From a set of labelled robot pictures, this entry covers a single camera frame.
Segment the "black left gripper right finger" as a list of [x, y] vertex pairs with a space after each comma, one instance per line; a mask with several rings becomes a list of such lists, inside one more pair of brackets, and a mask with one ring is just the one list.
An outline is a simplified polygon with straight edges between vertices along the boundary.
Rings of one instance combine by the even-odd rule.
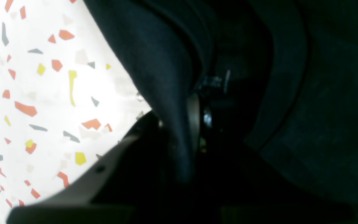
[[260, 93], [189, 98], [191, 121], [199, 123], [197, 223], [353, 224], [349, 205], [301, 190], [243, 143], [262, 98]]

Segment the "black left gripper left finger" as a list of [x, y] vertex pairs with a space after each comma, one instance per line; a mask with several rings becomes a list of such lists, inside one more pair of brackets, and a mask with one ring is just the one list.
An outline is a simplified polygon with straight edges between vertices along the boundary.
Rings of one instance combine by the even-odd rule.
[[66, 189], [15, 207], [8, 224], [161, 224], [167, 132], [153, 112]]

